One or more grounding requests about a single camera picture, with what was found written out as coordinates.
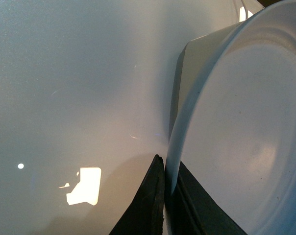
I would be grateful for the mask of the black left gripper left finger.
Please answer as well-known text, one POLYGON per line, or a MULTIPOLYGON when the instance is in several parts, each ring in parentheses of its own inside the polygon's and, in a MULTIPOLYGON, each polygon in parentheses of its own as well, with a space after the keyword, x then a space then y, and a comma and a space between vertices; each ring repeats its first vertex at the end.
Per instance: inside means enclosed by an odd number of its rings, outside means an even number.
POLYGON ((161 235, 164 221, 165 170, 155 155, 132 202, 111 235, 161 235))

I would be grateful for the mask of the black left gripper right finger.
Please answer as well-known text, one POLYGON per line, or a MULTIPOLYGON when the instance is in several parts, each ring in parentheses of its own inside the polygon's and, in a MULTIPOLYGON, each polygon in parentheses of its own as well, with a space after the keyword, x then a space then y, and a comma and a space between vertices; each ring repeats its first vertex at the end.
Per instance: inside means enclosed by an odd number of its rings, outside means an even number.
POLYGON ((245 235, 206 192, 184 163, 180 163, 177 184, 167 193, 165 206, 172 235, 245 235))

